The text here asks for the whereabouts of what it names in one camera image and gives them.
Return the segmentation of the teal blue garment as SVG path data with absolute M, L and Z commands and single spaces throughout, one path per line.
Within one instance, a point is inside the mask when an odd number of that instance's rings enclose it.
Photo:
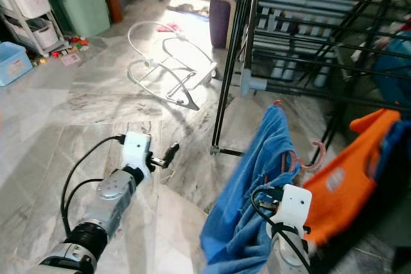
M 375 71 L 403 76 L 373 76 L 382 98 L 399 106 L 411 107 L 411 39 L 392 39 L 385 51 L 405 57 L 382 55 L 374 65 Z

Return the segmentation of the pink red plastic hanger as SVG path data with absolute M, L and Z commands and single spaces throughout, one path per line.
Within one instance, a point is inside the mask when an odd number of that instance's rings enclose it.
M 276 99 L 268 110 L 272 113 L 274 131 L 267 139 L 270 145 L 270 150 L 267 153 L 270 167 L 266 168 L 265 171 L 275 171 L 275 175 L 291 175 L 292 177 L 301 173 L 317 171 L 325 162 L 327 154 L 325 143 L 320 140 L 313 141 L 312 145 L 317 149 L 317 158 L 303 160 L 297 154 L 297 149 L 293 144 L 283 104 L 282 100 Z

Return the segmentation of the blue shirt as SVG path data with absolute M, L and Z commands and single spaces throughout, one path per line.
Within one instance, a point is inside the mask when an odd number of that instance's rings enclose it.
M 295 151 L 288 121 L 280 106 L 270 106 L 206 218 L 200 245 L 206 266 L 202 274 L 258 274 L 269 259 L 267 222 L 252 206 L 259 188 L 293 183 Z

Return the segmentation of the white drawer trolley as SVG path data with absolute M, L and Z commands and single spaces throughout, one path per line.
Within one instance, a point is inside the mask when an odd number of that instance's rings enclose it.
M 3 24 L 18 45 L 43 57 L 69 48 L 49 0 L 0 0 Z

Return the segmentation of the pink floor cloth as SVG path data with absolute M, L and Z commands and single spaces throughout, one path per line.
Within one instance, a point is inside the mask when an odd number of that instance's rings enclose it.
M 156 31 L 169 31 L 170 33 L 180 33 L 181 28 L 178 24 L 175 24 L 175 22 L 170 22 L 169 24 L 159 24 L 156 29 Z

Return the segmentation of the blue plastic hanger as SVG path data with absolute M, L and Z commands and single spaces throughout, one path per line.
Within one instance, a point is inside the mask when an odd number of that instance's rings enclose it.
M 405 141 L 405 134 L 411 133 L 411 121 L 398 121 L 389 127 L 388 132 L 380 143 L 378 163 L 373 169 L 371 179 L 378 181 L 387 169 L 390 154 L 399 148 L 400 145 L 408 145 L 411 142 Z

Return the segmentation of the black clothes drying rack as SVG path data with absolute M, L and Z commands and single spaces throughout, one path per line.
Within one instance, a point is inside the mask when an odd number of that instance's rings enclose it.
M 229 93 L 269 92 L 331 102 L 321 142 L 330 145 L 354 106 L 411 112 L 382 98 L 373 76 L 392 39 L 411 39 L 411 0 L 238 0 L 211 137 L 220 145 Z

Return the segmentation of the dark purple sofa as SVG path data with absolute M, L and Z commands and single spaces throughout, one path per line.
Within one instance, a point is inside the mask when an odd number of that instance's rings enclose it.
M 238 0 L 209 0 L 209 35 L 214 48 L 228 49 L 237 10 Z

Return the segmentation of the orange shirt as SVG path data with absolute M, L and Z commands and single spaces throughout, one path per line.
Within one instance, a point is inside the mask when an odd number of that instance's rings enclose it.
M 303 188 L 312 194 L 308 242 L 325 244 L 353 224 L 376 188 L 382 142 L 400 118 L 396 110 L 381 109 L 351 121 L 357 138 L 305 181 Z

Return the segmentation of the green laundry basket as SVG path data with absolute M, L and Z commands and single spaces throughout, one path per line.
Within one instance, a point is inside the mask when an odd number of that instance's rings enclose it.
M 49 0 L 62 30 L 95 37 L 111 27 L 106 0 Z

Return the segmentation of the small pink box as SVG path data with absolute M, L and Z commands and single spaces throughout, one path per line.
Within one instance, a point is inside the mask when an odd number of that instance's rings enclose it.
M 77 53 L 65 54 L 65 56 L 60 57 L 61 62 L 65 66 L 76 65 L 82 61 L 82 58 Z

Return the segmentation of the light blue plastic bin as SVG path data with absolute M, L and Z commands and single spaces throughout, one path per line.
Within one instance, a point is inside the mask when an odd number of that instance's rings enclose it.
M 1 42 L 0 86 L 7 86 L 32 69 L 32 62 L 24 46 L 19 46 L 13 42 Z

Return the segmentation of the blue door mat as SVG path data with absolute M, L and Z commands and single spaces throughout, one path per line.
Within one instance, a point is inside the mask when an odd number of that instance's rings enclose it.
M 183 3 L 180 5 L 168 5 L 167 9 L 177 13 L 183 13 L 183 15 L 191 15 L 197 19 L 209 20 L 208 6 L 196 7 L 193 4 Z

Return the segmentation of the white baby bouncer frame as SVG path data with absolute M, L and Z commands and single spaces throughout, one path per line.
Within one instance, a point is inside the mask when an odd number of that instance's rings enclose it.
M 141 51 L 135 45 L 132 34 L 135 33 L 138 28 L 144 26 L 153 26 L 155 29 L 159 24 L 157 20 L 146 20 L 135 22 L 129 28 L 127 28 L 126 39 L 128 45 L 135 51 L 136 60 L 129 64 L 126 68 L 126 77 L 136 86 L 146 91 L 152 97 L 164 102 L 168 102 L 177 107 L 187 108 L 189 110 L 200 110 L 200 106 L 194 100 L 193 90 L 195 90 L 200 84 L 211 80 L 216 76 L 216 69 L 218 63 L 211 57 L 211 55 L 205 52 L 200 46 L 188 39 L 187 36 L 180 31 L 180 33 L 171 33 L 170 37 L 162 39 L 161 47 L 162 51 L 166 54 L 166 57 L 162 60 L 156 60 L 155 58 L 147 56 L 146 53 Z M 185 44 L 198 51 L 205 58 L 205 65 L 192 66 L 185 63 L 185 61 L 176 57 L 173 51 L 168 47 L 168 43 L 171 40 L 176 40 L 181 44 Z M 150 89 L 147 85 L 144 85 L 147 77 L 150 77 L 155 71 L 160 69 L 162 72 L 170 75 L 176 84 L 170 87 L 164 94 L 159 94 Z

